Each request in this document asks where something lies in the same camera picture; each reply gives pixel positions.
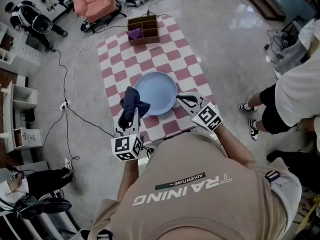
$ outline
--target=wooden organizer tray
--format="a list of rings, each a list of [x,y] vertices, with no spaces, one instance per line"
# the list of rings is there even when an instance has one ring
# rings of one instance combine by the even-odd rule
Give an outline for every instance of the wooden organizer tray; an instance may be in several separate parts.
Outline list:
[[[139,28],[142,29],[142,38],[139,38],[139,39],[128,38],[129,43],[132,46],[140,46],[140,45],[160,42],[160,37],[158,32],[158,22],[157,22],[156,15],[149,15],[144,17],[128,19],[127,29],[129,31],[133,31]]]

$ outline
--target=checkered tablecloth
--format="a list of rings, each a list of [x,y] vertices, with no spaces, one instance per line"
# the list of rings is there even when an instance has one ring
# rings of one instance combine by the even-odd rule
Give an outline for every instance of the checkered tablecloth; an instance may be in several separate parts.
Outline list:
[[[178,93],[198,91],[208,100],[212,92],[188,41],[171,16],[158,18],[160,43],[131,46],[123,31],[97,45],[105,93],[114,122],[122,113],[119,104],[128,86],[150,72],[163,72],[176,83]],[[176,103],[165,114],[145,115],[141,120],[144,143],[158,141],[195,127]]]

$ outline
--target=gray floor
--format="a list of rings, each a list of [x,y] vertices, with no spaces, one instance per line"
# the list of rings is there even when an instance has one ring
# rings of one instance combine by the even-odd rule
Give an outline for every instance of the gray floor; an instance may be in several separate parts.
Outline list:
[[[145,5],[127,13],[129,17],[140,16],[146,13],[147,8]],[[239,0],[164,0],[150,10],[174,17],[195,55],[201,59],[200,65],[225,126],[252,151],[260,163],[266,163],[266,155],[275,149],[296,151],[304,146],[303,134],[294,129],[273,136],[261,133],[258,141],[252,141],[248,132],[249,116],[238,111],[239,103],[276,82],[272,63],[267,61],[264,52],[265,44],[269,43],[266,31],[272,27],[260,15]],[[61,63],[69,70],[65,80],[65,94],[72,103],[75,100],[72,64],[78,53],[72,48],[89,47],[92,44],[88,53],[80,54],[75,63],[77,101],[74,111],[112,131],[113,120],[101,77],[96,44],[123,28],[114,27],[102,33],[83,36],[80,32],[82,21],[83,18],[73,12],[69,13],[58,22],[69,32],[69,36],[63,38],[50,34],[49,39],[61,51]],[[118,16],[113,25],[125,26],[126,20]],[[30,78],[30,87],[39,91],[35,127],[40,128],[43,139],[62,114],[54,110],[44,116],[64,102],[65,69],[59,66],[58,58],[58,53],[43,53],[38,73]],[[260,119],[263,110],[263,107],[259,108],[253,117]],[[76,221],[81,227],[88,227],[99,200],[116,198],[124,164],[112,156],[109,136],[81,121],[71,112],[67,115],[71,154],[80,156],[80,160],[73,161],[75,182],[67,185],[64,193],[73,205],[71,213]],[[50,132],[42,159],[48,161],[51,169],[58,169],[64,165],[64,157],[67,155],[66,119],[63,117]]]

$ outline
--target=electrical outlet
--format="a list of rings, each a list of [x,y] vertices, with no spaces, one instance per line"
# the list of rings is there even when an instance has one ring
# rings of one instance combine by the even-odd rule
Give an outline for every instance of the electrical outlet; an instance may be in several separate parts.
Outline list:
[[[67,108],[67,105],[68,106],[70,106],[70,100],[66,100],[66,102],[64,102],[64,103],[62,103],[61,105],[60,105],[60,110],[62,111],[62,110],[64,110],[64,109],[66,109]]]

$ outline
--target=hand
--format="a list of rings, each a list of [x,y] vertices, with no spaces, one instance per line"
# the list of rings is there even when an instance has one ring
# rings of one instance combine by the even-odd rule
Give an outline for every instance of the hand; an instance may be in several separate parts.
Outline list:
[[[302,119],[301,122],[302,122],[303,128],[307,132],[314,132],[315,131],[315,126],[314,126],[315,119],[314,118],[305,118],[305,119]]]

